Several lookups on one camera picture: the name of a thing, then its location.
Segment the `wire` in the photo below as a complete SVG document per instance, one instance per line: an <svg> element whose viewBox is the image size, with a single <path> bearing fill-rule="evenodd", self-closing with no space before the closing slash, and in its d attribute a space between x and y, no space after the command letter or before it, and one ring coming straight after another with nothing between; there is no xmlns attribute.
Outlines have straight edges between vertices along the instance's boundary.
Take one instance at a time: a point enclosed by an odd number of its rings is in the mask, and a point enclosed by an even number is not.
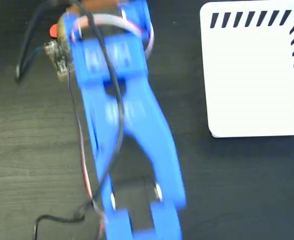
<svg viewBox="0 0 294 240"><path fill-rule="evenodd" d="M142 30L140 27L135 25L134 23L123 19L122 17L111 15L111 14L93 14L93 17L95 19L95 24L98 25L112 25L116 26L121 29L125 29L127 31L130 31L134 33L135 35L142 37ZM74 25L73 25L73 31L72 34L74 34L75 30L78 30L79 28L85 28L88 26L88 18L87 16L79 17Z"/></svg>
<svg viewBox="0 0 294 240"><path fill-rule="evenodd" d="M124 19L119 16L111 15L111 14L93 14L93 17L95 19L96 25L116 26L118 28L129 31L140 38L142 37L142 29L138 27L137 25L135 25L134 23L128 21L127 19ZM88 26L88 17L87 16L79 17L74 23L73 31L71 33L72 38L74 38L75 30L79 30L87 26ZM155 40L154 29L152 24L150 23L150 37L149 37L147 48L145 50L146 58L149 58L149 56L151 55L153 45L154 45L154 40Z"/></svg>
<svg viewBox="0 0 294 240"><path fill-rule="evenodd" d="M49 220L52 222L57 222L57 223L62 223L62 224L77 224L77 223L82 223L85 221L85 216L81 215L79 217L74 217L74 218L62 218L58 216L52 216L52 215L41 215L39 216L34 225L33 225L33 240L38 239L38 225L42 220Z"/></svg>
<svg viewBox="0 0 294 240"><path fill-rule="evenodd" d="M116 141L116 145L115 145L114 151L112 153L110 162L109 162L107 168L105 169L104 173L102 174L100 181L99 181L99 185L98 185L95 193L92 196L92 200L97 201L97 199L99 198L101 191L103 189L105 180L107 179L109 173L111 172L115 163L117 162L117 156L118 156L120 149L121 149L121 146L122 146L122 141L123 141L123 136L124 136L124 106L123 106L123 99L122 99L122 95L121 95L121 91L120 91L120 87L119 87L119 83L118 83L118 79L117 79L114 67L112 65L112 62L111 62L109 56L108 56L108 52L107 52L104 38L103 38L102 34L100 33L98 27L95 24L95 20L94 20L93 15L91 13L89 13L83 7L83 5L81 3L79 3L75 0L71 0L70 2L75 4L80 9L80 13L82 15L86 15L89 19L89 26L90 26L91 30L93 31L94 35L96 36L96 38L100 44L104 58L106 60L107 67L110 72L110 77L111 77L112 83L115 87L116 100L117 100L117 105L118 105L119 128L118 128L118 134L117 134L117 141Z"/></svg>
<svg viewBox="0 0 294 240"><path fill-rule="evenodd" d="M89 180L89 175L88 175L88 170L87 170L87 164L86 164L86 156L85 156L85 147L84 147L84 141L83 141L83 133L82 133L82 126L80 123L79 119L79 114L77 112L73 92L72 92L72 87L71 87L71 70L68 69L68 86L69 86L69 91L71 95L71 101L72 101L72 106L73 106L73 111L77 120L77 125L78 125L78 135L79 135L79 148L80 148L80 159L81 159L81 168L82 168L82 174L84 178L84 184L85 188L88 194L89 199L92 199L92 191L91 191L91 186L90 186L90 180Z"/></svg>

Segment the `black electrical wire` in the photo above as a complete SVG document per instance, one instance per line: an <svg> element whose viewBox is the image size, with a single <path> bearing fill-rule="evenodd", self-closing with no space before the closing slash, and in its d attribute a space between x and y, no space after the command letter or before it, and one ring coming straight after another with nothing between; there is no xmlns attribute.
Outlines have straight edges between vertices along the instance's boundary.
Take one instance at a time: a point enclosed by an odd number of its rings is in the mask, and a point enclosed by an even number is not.
<svg viewBox="0 0 294 240"><path fill-rule="evenodd" d="M104 37L100 33L98 27L95 25L93 15L90 12L88 12L83 7L83 5L80 2L78 2L77 0L67 0L67 1L65 0L62 2L59 2L57 0L48 0L48 1L41 3L40 6L37 8L36 12L34 13L32 19L28 25L27 31L25 33L25 36L24 36L24 39L22 42L22 46L21 46L21 49L20 49L19 55L18 55L18 64L16 66L15 80L17 82L20 82L23 74L25 74L28 67L30 66L31 61L29 59L28 59L28 61L25 61L26 52L28 50L28 47L30 45L30 41L31 41L33 33L34 33L35 24L38 21L39 17L41 16L41 14L45 10L47 10L49 8L56 7L58 5L66 4L66 3L75 4L76 6L79 7L80 12L83 15L86 15L88 17L89 26L90 26L91 30L93 31L94 35L96 36L96 38L100 44L100 47L102 49L102 53L104 55L104 58L106 60L107 67L110 72L110 77L111 77L112 83L115 87L116 100L117 100L117 105L118 105L119 128L118 128L116 145L115 145L113 154L111 156L111 160L110 160L105 172L103 173L103 175L100 179L97 190L94 192L93 199L91 199L90 201L88 201L84 204L84 206L85 206L84 209L86 210L86 209L88 209L88 206L94 205L93 201L97 201L97 199L99 198L101 191L102 191L102 188L103 188L103 185L104 185L104 182L117 161L117 156L120 152L120 148L121 148L123 136L124 136L124 106L123 106L123 99L122 99L122 95L121 95L121 90L119 87L119 83L117 80L117 76L116 76L114 67L113 67L112 62L111 62L111 60L108 56L108 53L107 53ZM50 221L64 223L64 224L65 223L74 224L74 223L83 222L84 219L85 219L85 212L81 215L77 214L77 216L75 216L73 218L62 218L62 217L56 217L56 216L52 216L52 215L41 215L35 221L34 228L33 228L33 239L37 240L38 225L39 225L40 221L42 221L42 220L50 220Z"/></svg>
<svg viewBox="0 0 294 240"><path fill-rule="evenodd" d="M102 34L100 33L98 27L95 24L93 15L91 13L89 13L81 3L77 2L77 1L71 1L73 2L75 5L77 5L80 9L80 12L83 15L86 15L88 17L89 20L89 26L91 27L91 30L93 31L94 35L96 36L100 47L102 49L102 53L104 55L104 58L106 60L107 63L107 67L108 70L110 72L110 77L112 80L112 83L115 87L115 91L116 91L116 99L117 99L117 105L118 105L118 118L119 118L119 128L118 128L118 135L117 135L117 141L116 141L116 145L114 148L114 151L112 153L110 162L106 168L106 170L104 171L101 179L100 179L100 183L96 189L96 191L93 194L93 200L97 201L97 199L99 198L104 182L106 180L106 178L108 177L108 174L111 172L111 170L113 169L115 163L117 162L117 156L120 152L121 146L122 146L122 141L123 141L123 136L124 136L124 106L123 106L123 99L122 99L122 95L121 95L121 90L120 90L120 86L119 86L119 82L116 76L116 72L114 70L114 67L112 65L112 62L108 56L108 52L107 52L107 48L106 48L106 44L104 41L104 37L102 36Z"/></svg>

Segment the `3d printed blue part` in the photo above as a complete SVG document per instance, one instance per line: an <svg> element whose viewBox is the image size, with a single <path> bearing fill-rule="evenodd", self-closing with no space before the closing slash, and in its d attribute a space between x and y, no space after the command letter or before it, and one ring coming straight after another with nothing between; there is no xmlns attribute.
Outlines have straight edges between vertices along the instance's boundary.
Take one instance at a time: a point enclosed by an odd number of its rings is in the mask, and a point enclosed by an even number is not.
<svg viewBox="0 0 294 240"><path fill-rule="evenodd" d="M122 3L120 7L126 12L127 19L150 33L146 1ZM71 33L75 20L75 15L64 16L67 35ZM105 42L117 77L126 84L123 95L125 134L135 138L151 160L156 182L162 191L162 200L150 205L154 229L132 232L128 211L115 210L112 206L109 176L102 190L108 219L107 239L180 240L177 210L186 205L185 190L171 131L148 83L142 39L124 33L106 37ZM101 180L116 143L119 125L117 102L105 92L104 83L111 79L98 41L69 41L69 44L85 107L97 176Z"/></svg>

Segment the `wood grain surface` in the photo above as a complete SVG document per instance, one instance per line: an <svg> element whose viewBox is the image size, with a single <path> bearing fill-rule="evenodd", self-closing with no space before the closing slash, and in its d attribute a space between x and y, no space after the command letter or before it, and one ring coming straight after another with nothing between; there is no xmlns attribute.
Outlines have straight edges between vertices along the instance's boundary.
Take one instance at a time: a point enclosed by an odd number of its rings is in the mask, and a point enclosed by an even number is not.
<svg viewBox="0 0 294 240"><path fill-rule="evenodd" d="M188 199L180 212L184 239L294 240L294 137L213 139L209 133L199 31L205 2L148 1L156 34L150 85L179 154ZM45 56L25 82L13 82L20 42L37 4L0 0L0 240L30 240L38 215L68 217L86 199L66 83L57 80ZM63 9L46 13L32 47L49 39ZM76 102L85 125L79 92ZM87 131L85 141L95 186ZM128 165L145 169L131 147L124 146L119 177ZM44 222L39 240L89 240L96 226L93 213L76 226Z"/></svg>

